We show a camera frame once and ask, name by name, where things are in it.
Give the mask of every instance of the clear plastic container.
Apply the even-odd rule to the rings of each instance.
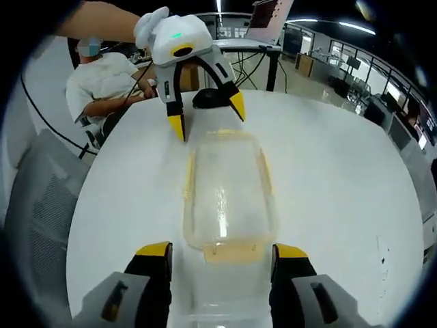
[[[190,158],[184,197],[186,247],[172,280],[181,308],[173,313],[196,327],[269,318],[278,225],[266,157],[253,136],[208,134]]]
[[[252,135],[208,134],[190,159],[187,180],[184,236],[207,262],[252,262],[257,247],[273,240],[277,216],[270,172]]]

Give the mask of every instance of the hand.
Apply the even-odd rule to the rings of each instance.
[[[149,81],[145,79],[145,81],[142,82],[143,87],[143,93],[145,99],[152,99],[155,98],[155,91],[153,90],[153,87],[150,85]]]

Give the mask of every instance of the computer screen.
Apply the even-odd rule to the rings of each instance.
[[[264,0],[255,4],[246,38],[276,45],[294,0]]]
[[[358,70],[360,68],[361,61],[357,60],[356,58],[349,57],[346,64]]]
[[[283,50],[288,55],[295,56],[302,48],[302,31],[285,29]]]
[[[393,121],[391,122],[389,136],[391,137],[399,151],[402,151],[411,140],[411,136],[395,114],[393,114]]]

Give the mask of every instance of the white round table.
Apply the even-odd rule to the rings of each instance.
[[[246,122],[230,107],[193,111],[183,94],[187,143],[159,98],[133,105],[92,165],[72,220],[67,287],[72,315],[82,298],[136,250],[182,237],[191,150],[208,131],[242,129],[259,140],[275,189],[278,243],[308,253],[358,301],[371,324],[387,323],[417,287],[423,258],[419,203],[391,140],[367,120],[306,98],[243,91]]]

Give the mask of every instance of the gripper jaw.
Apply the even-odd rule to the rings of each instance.
[[[185,121],[180,92],[180,76],[185,63],[201,66],[214,80],[217,88],[224,98],[229,99],[229,105],[242,120],[246,120],[244,100],[241,91],[232,81],[232,71],[225,62],[220,49],[212,46],[207,51],[202,51],[186,59],[178,59],[166,65],[155,67],[158,77],[158,93],[167,106],[167,118],[176,135],[186,141]]]
[[[167,119],[178,138],[186,141],[184,111],[181,102],[173,101],[167,103]]]
[[[246,120],[246,111],[244,110],[244,100],[241,91],[237,88],[233,81],[228,81],[218,89],[229,99],[229,104],[236,112],[240,120]]]

